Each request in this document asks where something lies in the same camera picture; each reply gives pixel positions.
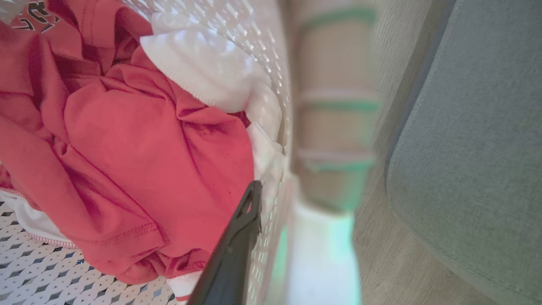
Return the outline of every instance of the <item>perforated basket wall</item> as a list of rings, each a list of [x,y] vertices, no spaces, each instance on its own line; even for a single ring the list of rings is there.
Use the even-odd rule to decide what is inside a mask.
[[[283,122],[279,141],[289,160],[291,153],[291,82],[286,40],[280,10],[271,0],[123,0],[147,19],[153,12],[178,12],[228,37],[252,55],[268,73],[281,107]],[[2,0],[0,20],[9,23],[27,0]],[[275,249],[278,215],[275,201],[271,216],[262,228],[249,269],[248,304],[262,304],[270,277],[270,257]],[[128,285],[103,275],[85,262],[77,249],[67,249],[31,239],[16,221],[10,208],[0,203],[0,303],[23,304],[176,304],[161,277],[148,284]]]

